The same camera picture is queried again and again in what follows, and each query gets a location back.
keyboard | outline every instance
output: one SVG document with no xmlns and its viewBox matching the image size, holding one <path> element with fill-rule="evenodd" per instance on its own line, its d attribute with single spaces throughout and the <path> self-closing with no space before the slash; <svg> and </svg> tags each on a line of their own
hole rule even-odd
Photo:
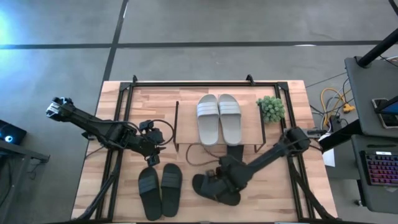
<svg viewBox="0 0 398 224">
<path fill-rule="evenodd" d="M 364 153 L 362 159 L 368 170 L 368 182 L 370 185 L 398 186 L 398 154 L 391 152 L 383 154 Z"/>
</svg>

wooden tabletop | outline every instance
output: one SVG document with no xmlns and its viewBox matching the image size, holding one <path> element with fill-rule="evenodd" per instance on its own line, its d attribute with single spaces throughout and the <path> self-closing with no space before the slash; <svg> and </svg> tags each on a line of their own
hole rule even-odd
<svg viewBox="0 0 398 224">
<path fill-rule="evenodd" d="M 301 128 L 313 128 L 312 114 L 308 103 L 307 92 L 303 81 L 287 81 L 292 100 L 295 120 Z M 120 82 L 104 82 L 99 99 L 97 117 L 113 119 L 118 97 Z M 265 95 L 275 95 L 273 87 L 135 87 L 129 121 L 139 124 L 147 119 L 164 119 L 174 124 L 175 103 L 179 101 L 177 117 L 176 141 L 180 144 L 176 152 L 172 143 L 160 153 L 160 164 L 155 166 L 161 179 L 163 167 L 169 162 L 178 165 L 183 173 L 182 194 L 180 208 L 175 217 L 162 217 L 158 222 L 289 222 L 297 221 L 292 188 L 287 168 L 287 159 L 280 158 L 257 172 L 248 186 L 241 191 L 241 202 L 230 207 L 197 195 L 192 188 L 192 178 L 195 174 L 204 174 L 208 169 L 215 169 L 216 162 L 201 167 L 190 166 L 185 160 L 185 153 L 189 144 L 198 143 L 196 124 L 196 104 L 205 94 L 216 96 L 229 93 L 234 95 L 241 105 L 242 111 L 242 142 L 244 148 L 244 162 L 250 162 L 260 154 L 266 152 L 275 144 L 281 135 L 280 124 L 266 124 L 266 145 L 256 154 L 254 144 L 262 143 L 259 108 L 256 100 Z M 124 97 L 121 118 L 124 115 L 126 97 Z M 285 116 L 290 125 L 289 115 Z M 155 123 L 163 132 L 164 139 L 171 137 L 168 126 Z M 220 135 L 219 145 L 210 148 L 214 154 L 222 156 L 226 153 L 226 146 Z M 87 153 L 99 148 L 97 142 L 88 145 Z M 305 168 L 311 191 L 320 203 L 333 216 L 337 216 L 335 204 L 330 190 L 328 177 L 323 164 L 322 155 L 316 149 L 310 148 L 304 154 Z M 189 155 L 192 163 L 213 160 L 199 145 L 192 146 Z M 81 215 L 94 199 L 101 185 L 106 150 L 100 150 L 91 155 L 84 163 L 80 184 L 76 195 L 72 217 Z M 146 161 L 140 154 L 125 150 L 119 188 L 114 211 L 114 222 L 147 222 L 138 194 L 138 175 L 147 167 Z M 301 192 L 303 211 L 306 211 L 305 200 Z M 108 199 L 104 205 L 104 213 L 108 211 Z"/>
</svg>

desk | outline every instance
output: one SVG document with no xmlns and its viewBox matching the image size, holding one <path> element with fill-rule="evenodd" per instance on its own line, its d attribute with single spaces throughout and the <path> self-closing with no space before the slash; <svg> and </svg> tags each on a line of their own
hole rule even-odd
<svg viewBox="0 0 398 224">
<path fill-rule="evenodd" d="M 99 98 L 97 117 L 101 119 L 113 119 L 118 97 L 120 82 L 104 82 Z M 308 104 L 307 93 L 303 81 L 288 81 L 290 97 L 292 100 L 295 120 L 301 128 L 314 127 L 311 110 Z M 204 174 L 208 169 L 214 169 L 217 163 L 203 167 L 192 167 L 185 161 L 185 152 L 188 144 L 198 142 L 195 129 L 189 126 L 195 125 L 196 104 L 205 94 L 222 93 L 233 94 L 242 108 L 243 119 L 243 143 L 260 144 L 261 126 L 259 110 L 256 100 L 264 95 L 275 95 L 270 87 L 134 87 L 130 121 L 140 123 L 146 119 L 164 119 L 170 124 L 175 120 L 175 104 L 179 101 L 176 142 L 179 143 L 179 151 L 174 144 L 169 143 L 166 149 L 160 153 L 160 164 L 155 166 L 158 176 L 162 176 L 162 169 L 168 162 L 178 165 L 183 172 L 182 195 L 180 208 L 175 217 L 162 217 L 160 222 L 274 222 L 296 221 L 296 212 L 289 179 L 286 158 L 280 158 L 263 170 L 256 173 L 248 186 L 241 192 L 242 200 L 238 206 L 230 207 L 197 195 L 192 189 L 192 177 L 195 174 Z M 156 123 L 164 138 L 171 136 L 170 129 Z M 258 152 L 264 153 L 278 140 L 281 130 L 280 124 L 266 124 L 266 145 Z M 218 155 L 226 153 L 226 146 L 212 147 L 210 150 Z M 97 142 L 89 143 L 87 153 L 99 148 Z M 253 145 L 244 148 L 243 161 L 250 162 L 259 154 L 254 152 Z M 210 157 L 199 146 L 193 146 L 190 151 L 192 162 L 204 162 Z M 322 155 L 316 149 L 310 148 L 304 154 L 308 181 L 312 192 L 320 203 L 336 216 L 335 204 L 330 190 L 328 177 L 323 164 Z M 80 177 L 80 184 L 76 195 L 72 218 L 81 215 L 86 207 L 94 199 L 101 185 L 106 150 L 101 150 L 90 156 L 84 163 Z M 141 198 L 138 194 L 138 175 L 147 167 L 142 156 L 125 150 L 119 178 L 118 194 L 114 210 L 114 222 L 147 222 Z M 306 211 L 305 200 L 301 194 L 303 211 Z"/>
<path fill-rule="evenodd" d="M 345 65 L 353 90 L 358 119 L 321 140 L 322 148 L 331 149 L 348 141 L 353 134 L 398 137 L 397 128 L 386 129 L 382 126 L 371 101 L 376 98 L 392 99 L 397 96 L 398 68 L 383 60 L 374 60 L 368 68 L 361 68 L 355 58 L 346 58 Z"/>
</svg>

succulent plant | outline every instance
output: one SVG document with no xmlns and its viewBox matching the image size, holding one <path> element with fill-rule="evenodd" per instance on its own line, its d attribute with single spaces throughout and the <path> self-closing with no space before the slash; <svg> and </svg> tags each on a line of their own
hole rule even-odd
<svg viewBox="0 0 398 224">
<path fill-rule="evenodd" d="M 285 108 L 282 100 L 274 96 L 265 96 L 256 101 L 262 108 L 262 116 L 266 123 L 279 122 L 285 117 Z"/>
</svg>

concrete floor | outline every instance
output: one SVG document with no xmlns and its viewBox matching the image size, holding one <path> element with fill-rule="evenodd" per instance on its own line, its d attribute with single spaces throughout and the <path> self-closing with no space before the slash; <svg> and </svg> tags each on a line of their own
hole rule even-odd
<svg viewBox="0 0 398 224">
<path fill-rule="evenodd" d="M 110 44 L 122 0 L 3 0 L 1 44 Z M 120 43 L 211 41 L 381 40 L 397 27 L 385 0 L 130 0 Z M 304 80 L 306 85 L 345 71 L 346 57 L 370 45 L 318 47 L 213 47 L 118 49 L 110 80 Z M 398 55 L 391 48 L 385 57 Z M 51 154 L 27 179 L 10 223 L 70 218 L 87 141 L 79 128 L 45 117 L 54 96 L 71 97 L 94 113 L 109 49 L 0 50 L 0 119 L 28 131 L 24 145 Z M 307 89 L 321 108 L 326 87 L 340 89 L 346 75 Z M 355 113 L 346 116 L 356 119 Z M 319 125 L 320 117 L 314 115 Z M 330 179 L 339 217 L 396 223 L 397 215 L 356 207 L 356 183 Z"/>
</svg>

